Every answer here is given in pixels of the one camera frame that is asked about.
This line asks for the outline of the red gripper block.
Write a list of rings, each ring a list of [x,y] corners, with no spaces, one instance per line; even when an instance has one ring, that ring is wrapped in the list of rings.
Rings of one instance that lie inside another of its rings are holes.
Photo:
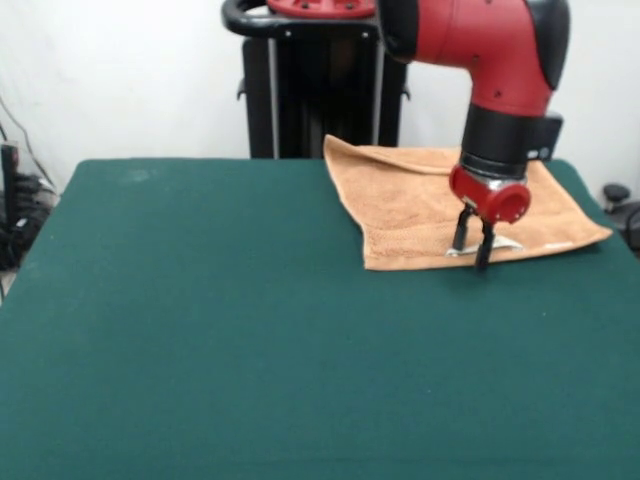
[[[476,214],[483,219],[483,240],[477,251],[475,267],[486,269],[493,249],[493,224],[513,224],[529,209],[526,179],[489,179],[471,173],[462,165],[456,165],[450,172],[449,185],[453,194],[465,204],[458,217],[452,248],[465,248],[468,222]]]

